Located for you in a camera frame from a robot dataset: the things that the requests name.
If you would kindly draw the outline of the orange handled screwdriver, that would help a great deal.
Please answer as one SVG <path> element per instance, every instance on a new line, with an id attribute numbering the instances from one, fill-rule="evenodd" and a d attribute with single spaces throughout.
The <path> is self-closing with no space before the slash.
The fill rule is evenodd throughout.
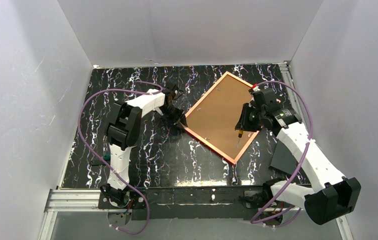
<path id="1" fill-rule="evenodd" d="M 244 133 L 243 130 L 239 130 L 239 131 L 238 131 L 238 135 L 237 135 L 237 137 L 238 137 L 238 141 L 237 141 L 237 145 L 236 145 L 237 148 L 239 148 L 239 146 L 240 146 L 240 141 L 241 141 L 241 139 L 242 139 L 243 133 Z"/>

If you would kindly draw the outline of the red picture frame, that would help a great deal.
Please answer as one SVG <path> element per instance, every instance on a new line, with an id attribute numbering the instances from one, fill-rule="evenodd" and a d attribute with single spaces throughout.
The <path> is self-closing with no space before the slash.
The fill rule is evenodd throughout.
<path id="1" fill-rule="evenodd" d="M 245 131 L 238 138 L 235 126 L 243 104 L 251 100 L 253 85 L 225 72 L 185 114 L 185 131 L 231 164 L 236 164 L 259 134 Z"/>

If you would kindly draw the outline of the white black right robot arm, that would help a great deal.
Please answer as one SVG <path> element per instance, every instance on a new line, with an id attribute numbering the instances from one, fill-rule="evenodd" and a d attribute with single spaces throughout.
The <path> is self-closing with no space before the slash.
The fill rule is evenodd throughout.
<path id="1" fill-rule="evenodd" d="M 240 196 L 240 201 L 251 208 L 259 208 L 251 219 L 258 218 L 271 203 L 285 202 L 305 210 L 310 219 L 323 225 L 354 211 L 361 191 L 355 178 L 347 178 L 317 146 L 308 133 L 301 116 L 291 107 L 283 107 L 270 89 L 249 89 L 252 99 L 244 103 L 235 129 L 256 132 L 266 128 L 296 159 L 297 165 L 288 180 L 272 179 L 262 185 L 262 191 Z"/>

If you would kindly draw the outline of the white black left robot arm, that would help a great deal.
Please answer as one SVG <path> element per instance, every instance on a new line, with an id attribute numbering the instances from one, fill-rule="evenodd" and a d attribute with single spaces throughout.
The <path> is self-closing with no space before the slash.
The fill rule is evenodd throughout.
<path id="1" fill-rule="evenodd" d="M 175 83 L 169 83 L 157 93 L 149 89 L 146 94 L 125 102 L 115 102 L 106 126 L 106 137 L 110 150 L 109 165 L 113 168 L 107 184 L 101 186 L 104 196 L 118 205 L 123 205 L 129 198 L 128 189 L 130 153 L 140 136 L 142 118 L 157 112 L 174 126 L 187 126 L 185 112 L 174 106 L 173 101 L 183 94 Z"/>

